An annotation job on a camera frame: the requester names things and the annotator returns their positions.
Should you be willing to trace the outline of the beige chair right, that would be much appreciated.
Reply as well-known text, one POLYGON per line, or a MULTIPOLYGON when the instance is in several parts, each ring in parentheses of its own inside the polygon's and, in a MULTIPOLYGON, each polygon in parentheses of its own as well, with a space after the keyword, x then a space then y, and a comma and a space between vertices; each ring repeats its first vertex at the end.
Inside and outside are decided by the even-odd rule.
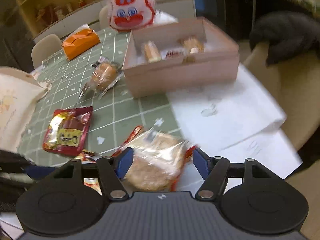
POLYGON ((110 11, 110 7, 106 5, 99 12, 99 23, 101 29, 105 29, 110 26, 110 11))

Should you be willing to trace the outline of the pink open gift box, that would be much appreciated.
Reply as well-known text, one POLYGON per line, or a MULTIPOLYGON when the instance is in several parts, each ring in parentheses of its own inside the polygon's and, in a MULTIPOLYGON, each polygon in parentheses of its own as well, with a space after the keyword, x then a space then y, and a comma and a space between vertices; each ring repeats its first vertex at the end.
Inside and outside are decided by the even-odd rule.
POLYGON ((123 72, 135 98, 187 87, 234 81, 239 47, 205 18, 192 18, 133 30, 125 53, 123 72), (148 63, 142 51, 152 41, 162 59, 148 63))

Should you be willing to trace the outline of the black jacket on chair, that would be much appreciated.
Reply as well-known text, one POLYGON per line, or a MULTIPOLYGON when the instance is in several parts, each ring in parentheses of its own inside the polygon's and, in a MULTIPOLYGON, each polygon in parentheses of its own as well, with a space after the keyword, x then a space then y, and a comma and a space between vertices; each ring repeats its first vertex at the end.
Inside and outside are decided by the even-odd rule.
POLYGON ((268 43, 266 64, 276 64, 313 51, 319 56, 319 21, 301 12, 281 11, 255 23, 249 46, 268 43))

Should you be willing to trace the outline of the green checkered tablecloth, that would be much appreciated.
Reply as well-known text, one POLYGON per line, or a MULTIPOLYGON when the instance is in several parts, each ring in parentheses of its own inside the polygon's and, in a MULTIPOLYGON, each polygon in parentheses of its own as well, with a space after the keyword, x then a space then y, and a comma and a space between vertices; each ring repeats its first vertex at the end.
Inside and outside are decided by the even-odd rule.
POLYGON ((98 45, 72 61, 67 60, 63 51, 57 51, 43 61, 38 80, 51 82, 52 88, 36 104, 17 150, 37 165, 60 166, 68 161, 67 157, 44 151, 42 143, 54 111, 71 109, 74 105, 93 107, 85 149, 101 155, 112 155, 138 125, 182 136, 165 94, 135 99, 124 79, 120 79, 102 98, 88 91, 81 101, 77 100, 93 73, 93 63, 102 56, 117 63, 124 61, 129 39, 127 33, 119 34, 105 28, 98 32, 98 36, 98 45))

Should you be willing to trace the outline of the round cake clear packet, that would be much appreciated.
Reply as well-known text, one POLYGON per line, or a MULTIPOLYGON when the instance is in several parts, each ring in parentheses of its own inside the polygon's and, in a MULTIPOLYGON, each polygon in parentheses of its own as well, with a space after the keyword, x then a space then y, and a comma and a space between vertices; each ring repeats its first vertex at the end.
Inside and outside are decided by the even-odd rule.
POLYGON ((130 147, 133 162, 124 181, 138 191, 174 191, 185 164, 196 148, 190 142, 172 134, 146 130, 137 126, 112 155, 116 157, 130 147))

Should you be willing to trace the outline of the dark red snack packet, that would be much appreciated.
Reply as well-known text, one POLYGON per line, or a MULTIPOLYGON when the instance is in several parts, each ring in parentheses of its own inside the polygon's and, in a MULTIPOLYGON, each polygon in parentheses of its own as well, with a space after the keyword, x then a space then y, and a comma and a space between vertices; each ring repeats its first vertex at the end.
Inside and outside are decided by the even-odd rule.
POLYGON ((42 148, 51 153, 76 157, 84 149, 93 107, 57 109, 49 122, 42 148))

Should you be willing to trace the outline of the gold red candy packet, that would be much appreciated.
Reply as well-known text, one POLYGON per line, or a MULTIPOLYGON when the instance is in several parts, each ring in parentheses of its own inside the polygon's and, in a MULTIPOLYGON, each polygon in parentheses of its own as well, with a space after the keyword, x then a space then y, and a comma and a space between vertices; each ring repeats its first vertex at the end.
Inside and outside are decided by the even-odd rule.
POLYGON ((85 186, 90 187, 102 195, 99 185, 96 161, 101 158, 101 155, 83 149, 82 152, 76 156, 76 159, 81 160, 83 183, 85 186))

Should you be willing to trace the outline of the white cabinet with shelves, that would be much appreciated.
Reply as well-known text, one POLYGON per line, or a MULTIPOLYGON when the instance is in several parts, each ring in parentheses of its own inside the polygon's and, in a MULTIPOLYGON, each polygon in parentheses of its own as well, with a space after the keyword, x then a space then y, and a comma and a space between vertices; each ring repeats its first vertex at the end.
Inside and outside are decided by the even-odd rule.
MULTIPOLYGON (((35 42, 49 34, 64 38, 83 24, 100 29, 99 14, 107 0, 16 0, 35 42)), ((194 0, 156 0, 156 8, 175 18, 196 16, 194 0)))

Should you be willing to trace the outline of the orange tissue box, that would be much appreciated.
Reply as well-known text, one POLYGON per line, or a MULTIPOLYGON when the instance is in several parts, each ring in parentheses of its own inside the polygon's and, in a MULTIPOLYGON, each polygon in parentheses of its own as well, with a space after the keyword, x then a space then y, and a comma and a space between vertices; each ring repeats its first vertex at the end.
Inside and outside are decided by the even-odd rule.
POLYGON ((69 61, 100 43, 97 33, 88 24, 73 31, 62 43, 62 49, 69 61))

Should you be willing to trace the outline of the long biscuit roll packet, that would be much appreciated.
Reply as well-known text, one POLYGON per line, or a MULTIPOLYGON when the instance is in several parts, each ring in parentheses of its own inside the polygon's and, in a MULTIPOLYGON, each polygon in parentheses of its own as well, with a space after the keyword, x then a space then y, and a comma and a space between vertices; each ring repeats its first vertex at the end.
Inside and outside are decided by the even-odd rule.
POLYGON ((162 59, 161 54, 152 41, 143 43, 142 51, 144 53, 145 59, 148 63, 157 62, 162 59))

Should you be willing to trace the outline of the cream cartoon tote bag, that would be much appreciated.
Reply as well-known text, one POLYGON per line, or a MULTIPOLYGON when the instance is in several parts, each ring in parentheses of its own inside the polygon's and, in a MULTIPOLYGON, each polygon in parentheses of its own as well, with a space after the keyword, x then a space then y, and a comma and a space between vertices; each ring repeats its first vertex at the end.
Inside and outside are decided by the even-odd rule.
POLYGON ((1 149, 17 152, 22 134, 31 121, 36 104, 51 89, 52 82, 13 67, 1 67, 1 149))

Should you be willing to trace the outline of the beige chair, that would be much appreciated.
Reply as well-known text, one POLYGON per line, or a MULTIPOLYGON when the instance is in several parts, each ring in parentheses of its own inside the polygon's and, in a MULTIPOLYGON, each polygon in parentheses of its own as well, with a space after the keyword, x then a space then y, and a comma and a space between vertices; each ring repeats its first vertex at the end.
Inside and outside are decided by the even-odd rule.
POLYGON ((110 11, 110 7, 106 5, 99 12, 99 23, 101 29, 105 29, 110 26, 110 11))
POLYGON ((31 51, 31 59, 34 68, 39 67, 42 61, 61 50, 62 42, 55 34, 49 34, 41 39, 31 51))

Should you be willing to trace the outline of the round bread clear packet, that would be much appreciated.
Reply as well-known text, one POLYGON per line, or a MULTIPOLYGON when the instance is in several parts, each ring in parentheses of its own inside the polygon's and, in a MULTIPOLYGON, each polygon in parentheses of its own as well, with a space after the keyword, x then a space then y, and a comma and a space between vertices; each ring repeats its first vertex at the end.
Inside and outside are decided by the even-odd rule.
POLYGON ((124 76, 122 65, 110 61, 105 57, 100 58, 92 66, 94 67, 94 71, 80 91, 79 100, 89 90, 93 91, 101 99, 124 76))

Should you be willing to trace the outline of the beige chair left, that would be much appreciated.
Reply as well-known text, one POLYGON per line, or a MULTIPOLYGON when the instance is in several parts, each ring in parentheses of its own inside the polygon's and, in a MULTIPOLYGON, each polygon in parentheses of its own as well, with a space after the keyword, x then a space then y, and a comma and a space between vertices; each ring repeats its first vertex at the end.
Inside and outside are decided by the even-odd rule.
POLYGON ((55 34, 49 34, 41 39, 31 51, 31 59, 34 68, 39 67, 42 61, 61 50, 62 42, 55 34))

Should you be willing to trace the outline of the red rabbit plush bag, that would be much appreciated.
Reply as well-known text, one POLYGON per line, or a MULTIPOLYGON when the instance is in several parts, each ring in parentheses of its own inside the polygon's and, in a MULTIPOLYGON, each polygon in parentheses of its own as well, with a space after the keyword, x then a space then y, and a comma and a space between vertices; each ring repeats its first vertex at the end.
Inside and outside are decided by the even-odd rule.
POLYGON ((107 0, 109 26, 131 31, 152 25, 156 17, 155 0, 107 0))

